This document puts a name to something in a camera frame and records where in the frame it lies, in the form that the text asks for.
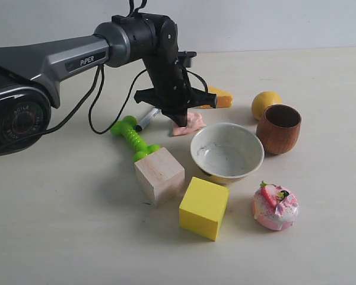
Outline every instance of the brown wooden cup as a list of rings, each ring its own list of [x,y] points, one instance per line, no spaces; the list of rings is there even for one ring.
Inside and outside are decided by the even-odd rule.
[[[265,109],[257,125],[256,135],[266,152],[287,153],[297,143],[301,121],[301,115],[292,107],[271,105]]]

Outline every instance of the green toy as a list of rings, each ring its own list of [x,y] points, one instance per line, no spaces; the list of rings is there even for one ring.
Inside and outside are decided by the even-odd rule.
[[[128,143],[135,149],[136,154],[133,161],[137,162],[149,154],[159,150],[161,147],[157,144],[147,145],[147,143],[135,131],[137,119],[133,116],[126,116],[122,121],[117,121],[110,132],[113,135],[122,135]]]

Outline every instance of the ceramic bowl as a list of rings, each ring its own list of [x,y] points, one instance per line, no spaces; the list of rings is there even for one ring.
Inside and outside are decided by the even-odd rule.
[[[220,184],[239,181],[258,170],[264,149],[258,137],[234,123],[216,123],[201,129],[190,145],[196,165]]]

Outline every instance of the pink toy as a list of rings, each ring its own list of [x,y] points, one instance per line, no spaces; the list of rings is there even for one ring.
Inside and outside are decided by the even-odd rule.
[[[252,213],[264,227],[284,230],[298,216],[298,201],[288,189],[263,181],[253,196]]]
[[[173,124],[173,136],[177,135],[187,135],[195,132],[206,126],[202,121],[202,115],[199,113],[187,113],[187,126],[179,127],[176,123],[172,121]]]

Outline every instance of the yellow fruit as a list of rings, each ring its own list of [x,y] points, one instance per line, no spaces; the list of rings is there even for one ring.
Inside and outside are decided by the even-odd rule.
[[[260,120],[265,109],[274,104],[282,104],[281,97],[273,91],[264,91],[258,94],[252,102],[253,116]]]

